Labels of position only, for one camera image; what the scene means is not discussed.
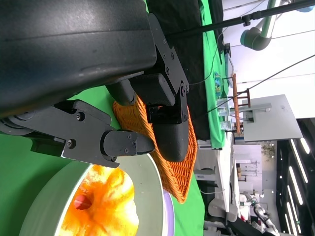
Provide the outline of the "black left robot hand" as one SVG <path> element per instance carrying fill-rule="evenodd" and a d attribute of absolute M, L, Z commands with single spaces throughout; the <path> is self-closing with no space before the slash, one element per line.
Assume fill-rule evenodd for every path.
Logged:
<path fill-rule="evenodd" d="M 106 86 L 122 106 L 140 98 L 154 138 L 111 126 L 72 100 Z M 0 3 L 0 131 L 31 150 L 116 168 L 119 156 L 188 151 L 189 83 L 176 51 L 142 0 L 3 0 Z"/>

